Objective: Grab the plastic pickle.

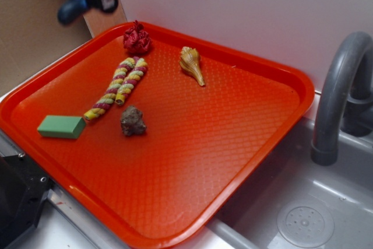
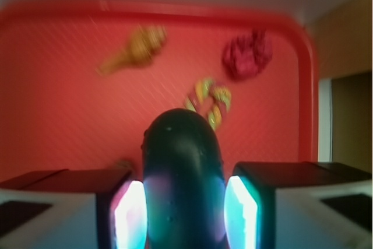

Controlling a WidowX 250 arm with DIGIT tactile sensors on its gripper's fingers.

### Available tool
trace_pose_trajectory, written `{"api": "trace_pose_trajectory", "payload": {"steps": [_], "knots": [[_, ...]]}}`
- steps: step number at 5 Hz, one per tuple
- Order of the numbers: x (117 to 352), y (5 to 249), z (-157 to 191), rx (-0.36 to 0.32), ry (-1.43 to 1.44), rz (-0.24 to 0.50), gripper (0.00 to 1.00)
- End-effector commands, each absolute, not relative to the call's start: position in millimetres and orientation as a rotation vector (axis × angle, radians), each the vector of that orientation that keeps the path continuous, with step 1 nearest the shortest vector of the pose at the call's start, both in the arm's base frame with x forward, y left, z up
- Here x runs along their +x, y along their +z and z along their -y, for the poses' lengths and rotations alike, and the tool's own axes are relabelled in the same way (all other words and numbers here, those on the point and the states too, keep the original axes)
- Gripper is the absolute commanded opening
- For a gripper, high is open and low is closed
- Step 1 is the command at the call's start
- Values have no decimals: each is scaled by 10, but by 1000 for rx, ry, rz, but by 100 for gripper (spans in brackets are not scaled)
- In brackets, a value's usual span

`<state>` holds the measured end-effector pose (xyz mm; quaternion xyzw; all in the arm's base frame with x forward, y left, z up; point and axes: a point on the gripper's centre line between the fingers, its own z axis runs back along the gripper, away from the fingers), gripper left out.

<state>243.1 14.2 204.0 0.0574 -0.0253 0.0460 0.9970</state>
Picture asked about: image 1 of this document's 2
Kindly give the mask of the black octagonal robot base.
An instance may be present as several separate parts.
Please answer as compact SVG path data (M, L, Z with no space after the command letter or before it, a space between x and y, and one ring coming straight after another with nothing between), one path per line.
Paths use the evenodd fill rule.
M37 228L50 188L50 177L30 156L1 157L1 248Z

